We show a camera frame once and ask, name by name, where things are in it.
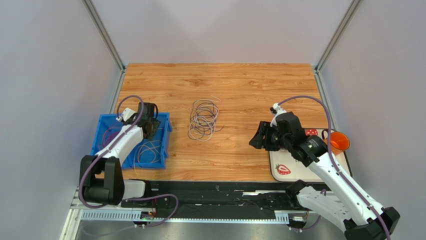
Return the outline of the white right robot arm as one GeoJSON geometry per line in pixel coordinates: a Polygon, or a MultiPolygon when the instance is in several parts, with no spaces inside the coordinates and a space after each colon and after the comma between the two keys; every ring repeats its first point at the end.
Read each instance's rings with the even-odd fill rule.
{"type": "Polygon", "coordinates": [[[317,192],[303,180],[285,190],[290,199],[337,226],[347,240],[389,240],[400,219],[394,207],[383,207],[363,190],[329,152],[317,135],[308,135],[292,112],[277,113],[273,122],[261,121],[249,145],[269,152],[287,151],[315,173],[339,199],[317,192]]]}

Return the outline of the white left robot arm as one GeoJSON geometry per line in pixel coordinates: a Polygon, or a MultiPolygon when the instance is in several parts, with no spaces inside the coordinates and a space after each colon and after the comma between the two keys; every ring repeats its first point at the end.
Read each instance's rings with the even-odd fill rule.
{"type": "Polygon", "coordinates": [[[136,111],[125,108],[116,120],[121,130],[103,149],[85,155],[80,162],[78,197],[88,208],[119,205],[123,200],[143,198],[146,181],[125,180],[122,165],[144,139],[151,139],[159,128],[159,110],[154,103],[139,103],[136,111]]]}

